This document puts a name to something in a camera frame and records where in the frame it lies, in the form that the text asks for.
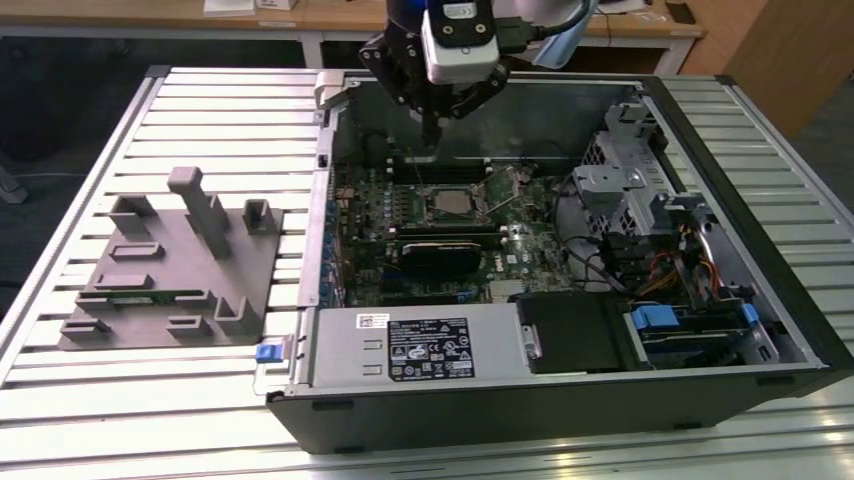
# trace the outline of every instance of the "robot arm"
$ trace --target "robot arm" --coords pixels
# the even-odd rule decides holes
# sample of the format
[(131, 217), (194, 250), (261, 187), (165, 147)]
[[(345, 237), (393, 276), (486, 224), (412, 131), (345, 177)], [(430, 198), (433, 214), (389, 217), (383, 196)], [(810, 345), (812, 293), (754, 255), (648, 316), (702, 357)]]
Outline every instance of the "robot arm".
[[(570, 30), (593, 14), (594, 1), (581, 0), (564, 23), (544, 27), (521, 16), (496, 18), (493, 0), (387, 0), (386, 30), (359, 55), (394, 101), (421, 117), (426, 146), (437, 146), (450, 119), (466, 117), (505, 88), (510, 67), (504, 57)], [(524, 3), (530, 10), (529, 4), (554, 8), (570, 2)], [(521, 13), (514, 7), (510, 11)]]

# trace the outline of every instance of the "floor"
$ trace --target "floor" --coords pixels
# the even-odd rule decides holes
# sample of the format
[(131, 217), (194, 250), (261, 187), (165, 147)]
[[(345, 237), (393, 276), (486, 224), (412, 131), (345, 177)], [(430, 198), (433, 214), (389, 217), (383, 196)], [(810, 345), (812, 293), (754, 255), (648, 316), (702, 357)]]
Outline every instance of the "floor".
[[(331, 67), (358, 66), (353, 45), (327, 46), (325, 56)], [(294, 42), (0, 40), (0, 145), (17, 157), (0, 157), (0, 162), (30, 191), (23, 205), (0, 203), (0, 318), (145, 72), (158, 64), (301, 67), (303, 58)], [(27, 135), (15, 128), (25, 128)], [(794, 141), (849, 208), (854, 208), (852, 131), (854, 83), (849, 82)]]

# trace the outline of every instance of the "warning label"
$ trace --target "warning label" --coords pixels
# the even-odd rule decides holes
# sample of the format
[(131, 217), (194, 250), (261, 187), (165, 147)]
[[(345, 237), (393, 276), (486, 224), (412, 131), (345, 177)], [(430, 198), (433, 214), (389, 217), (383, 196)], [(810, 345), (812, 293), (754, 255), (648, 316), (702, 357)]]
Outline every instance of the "warning label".
[(396, 382), (476, 376), (466, 318), (389, 321), (389, 377)]

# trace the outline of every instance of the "white table leg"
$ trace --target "white table leg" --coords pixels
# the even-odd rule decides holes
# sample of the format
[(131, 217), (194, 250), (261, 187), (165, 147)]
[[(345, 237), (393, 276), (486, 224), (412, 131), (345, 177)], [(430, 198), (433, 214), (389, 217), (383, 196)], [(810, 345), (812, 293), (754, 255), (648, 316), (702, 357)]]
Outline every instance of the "white table leg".
[(656, 75), (678, 75), (685, 59), (689, 58), (694, 38), (676, 38), (670, 42), (670, 47), (665, 51), (658, 65)]
[(303, 44), (303, 56), (306, 57), (306, 68), (323, 68), (323, 32), (301, 32), (299, 42)]

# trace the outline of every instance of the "green circuit board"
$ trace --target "green circuit board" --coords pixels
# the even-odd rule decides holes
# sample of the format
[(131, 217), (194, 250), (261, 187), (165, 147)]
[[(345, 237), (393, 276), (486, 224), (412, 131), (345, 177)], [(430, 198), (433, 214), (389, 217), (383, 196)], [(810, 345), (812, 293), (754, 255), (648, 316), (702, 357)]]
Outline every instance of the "green circuit board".
[[(492, 303), (502, 300), (493, 292), (500, 285), (533, 292), (576, 288), (548, 221), (552, 179), (530, 173), (522, 164), (502, 164), (478, 183), (401, 184), (379, 170), (354, 168), (338, 200), (346, 305), (406, 305), (414, 299), (420, 304)], [(412, 278), (397, 262), (396, 229), (466, 225), (498, 225), (504, 232), (501, 246), (481, 252), (477, 272)], [(517, 282), (502, 284), (506, 280)]]

